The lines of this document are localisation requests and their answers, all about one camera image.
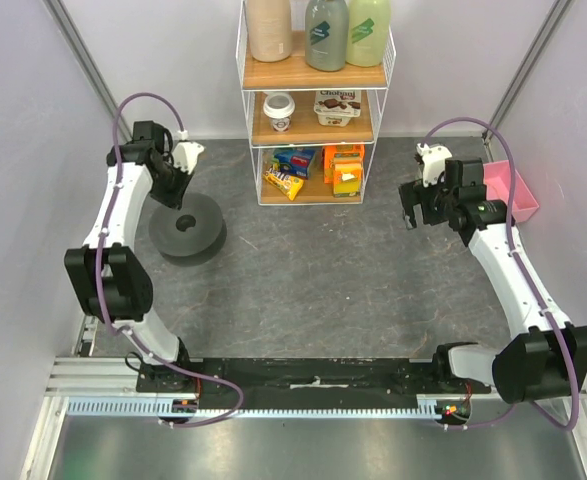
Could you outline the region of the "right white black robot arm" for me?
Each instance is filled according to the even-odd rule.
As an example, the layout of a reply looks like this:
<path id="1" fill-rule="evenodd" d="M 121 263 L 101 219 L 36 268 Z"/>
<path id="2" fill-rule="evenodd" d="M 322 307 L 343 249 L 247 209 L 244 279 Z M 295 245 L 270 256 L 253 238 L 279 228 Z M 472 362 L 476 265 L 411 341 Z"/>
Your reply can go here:
<path id="1" fill-rule="evenodd" d="M 433 386 L 450 394 L 475 380 L 508 404 L 578 392 L 587 374 L 587 326 L 573 325 L 541 284 L 506 202 L 484 181 L 482 160 L 429 151 L 418 168 L 399 188 L 405 220 L 410 227 L 447 224 L 460 236 L 488 276 L 511 334 L 499 351 L 474 343 L 438 347 Z"/>

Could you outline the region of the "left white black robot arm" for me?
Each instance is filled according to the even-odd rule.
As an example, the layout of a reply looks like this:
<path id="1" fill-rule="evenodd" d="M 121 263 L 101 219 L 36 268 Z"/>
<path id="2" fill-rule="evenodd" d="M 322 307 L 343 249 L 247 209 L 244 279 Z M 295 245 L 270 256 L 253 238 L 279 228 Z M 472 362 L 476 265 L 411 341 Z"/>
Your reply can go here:
<path id="1" fill-rule="evenodd" d="M 158 382 L 181 393 L 192 382 L 183 341 L 153 309 L 150 276 L 134 253 L 142 206 L 153 198 L 170 209 L 182 206 L 204 148 L 186 130 L 170 133 L 153 121 L 138 121 L 133 136 L 106 156 L 107 186 L 95 223 L 64 266 L 82 311 L 122 335 L 142 360 L 158 370 Z"/>

